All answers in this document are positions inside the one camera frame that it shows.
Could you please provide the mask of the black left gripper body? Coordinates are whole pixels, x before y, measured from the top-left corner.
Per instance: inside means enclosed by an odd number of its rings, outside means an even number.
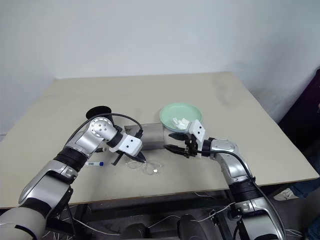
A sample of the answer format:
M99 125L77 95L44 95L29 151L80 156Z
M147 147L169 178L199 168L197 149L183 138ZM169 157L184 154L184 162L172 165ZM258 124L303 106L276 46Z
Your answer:
M126 152L120 151L120 150L117 150L116 153L118 154L117 159L121 159L123 156L127 156L130 159L135 159L134 156L132 156L132 155L126 153Z

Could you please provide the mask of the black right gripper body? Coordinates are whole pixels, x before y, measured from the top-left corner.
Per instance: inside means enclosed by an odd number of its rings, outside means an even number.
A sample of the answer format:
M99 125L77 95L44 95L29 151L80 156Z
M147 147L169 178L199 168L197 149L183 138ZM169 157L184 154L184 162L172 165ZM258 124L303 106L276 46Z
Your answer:
M199 145L197 143L197 138L190 133L184 134L184 143L185 143L185 150L184 150L184 156L186 158L189 157L196 157L199 153Z

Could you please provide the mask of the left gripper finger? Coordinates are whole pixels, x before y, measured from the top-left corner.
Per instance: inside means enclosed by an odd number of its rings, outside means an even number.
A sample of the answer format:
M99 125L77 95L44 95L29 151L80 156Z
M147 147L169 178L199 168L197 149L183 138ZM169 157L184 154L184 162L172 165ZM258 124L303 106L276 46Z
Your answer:
M117 158L111 163L113 166L116 166L118 164L118 162L120 161L120 159L123 156L123 152L122 151L116 151L116 153L118 154Z
M128 153L126 154L126 156L129 157L133 161L143 163L143 164L147 161L141 151L136 156L129 155Z

